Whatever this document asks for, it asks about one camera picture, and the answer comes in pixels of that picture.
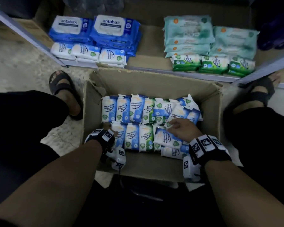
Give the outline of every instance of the black wristband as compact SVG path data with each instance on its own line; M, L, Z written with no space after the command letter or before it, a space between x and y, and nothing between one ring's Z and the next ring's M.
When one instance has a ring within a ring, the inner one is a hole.
M114 142L115 142L114 132L110 129L108 130L104 130L103 128L96 129L87 136L84 143L90 140L96 140L100 143L100 145L102 146L101 161L105 162L106 152L110 152L110 153L113 152L112 146L114 145Z
M209 160L231 161L228 150L215 137L202 135L189 144L189 154L193 163L204 166Z

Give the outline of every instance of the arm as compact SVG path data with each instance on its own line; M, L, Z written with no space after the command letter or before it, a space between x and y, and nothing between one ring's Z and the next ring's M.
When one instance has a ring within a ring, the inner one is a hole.
M33 175L0 204L0 219L17 226L72 226L102 154L91 140Z
M228 226L284 226L284 205L231 161L210 160L205 171Z

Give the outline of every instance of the concrete floor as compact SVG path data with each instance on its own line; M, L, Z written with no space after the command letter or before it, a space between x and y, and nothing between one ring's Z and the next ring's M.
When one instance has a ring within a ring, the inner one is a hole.
M0 39L0 92L38 90L50 93L48 79L51 73L58 69L64 70L72 77L82 94L84 80L88 79L92 69L63 68L29 43ZM222 108L224 108L240 90L224 83L222 91ZM284 89L277 89L268 105L284 115ZM42 139L42 143L52 147L60 156L64 155L79 146L81 128L82 121L67 118L63 125L51 130L48 136ZM228 148L233 162L241 166L238 151L223 134L221 141ZM109 173L96 174L96 180L104 187L109 185L111 177Z

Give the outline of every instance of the open cardboard box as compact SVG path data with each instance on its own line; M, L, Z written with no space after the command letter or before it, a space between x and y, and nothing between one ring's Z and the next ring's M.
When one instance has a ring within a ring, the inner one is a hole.
M177 99L191 94L200 103L204 120L198 126L204 134L220 138L221 85L186 77L100 68L90 74L84 88L82 141L101 126L101 97L104 95L143 94L165 99ZM118 173L111 164L100 163L98 170ZM126 151L126 165L121 175L145 179L183 182L183 161L161 157L160 153Z

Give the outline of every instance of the cardboard box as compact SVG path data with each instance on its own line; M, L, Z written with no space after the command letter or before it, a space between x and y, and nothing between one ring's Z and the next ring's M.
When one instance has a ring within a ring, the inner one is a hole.
M200 102L200 109L203 111L201 131L220 137L220 84L168 74L114 68L100 68L90 74L90 80L94 85L87 81L84 88L82 140L101 126L101 97L118 94L143 94L166 99L177 99L191 94L194 100ZM98 170L118 173L109 163L100 163ZM183 182L183 161L161 157L160 153L155 152L126 151L126 165L122 168L121 175Z
M53 40L48 36L47 32L49 31L54 21L54 17L58 14L61 14L64 8L64 4L61 4L61 8L59 9L57 7L58 1L55 2L55 5L52 3L52 1L54 0L42 0L33 19L28 20L13 18L29 33L31 33L38 41L49 48L51 48L51 46L53 45ZM9 41L27 42L26 39L24 39L22 36L20 36L18 33L10 29L2 22L0 22L0 37Z

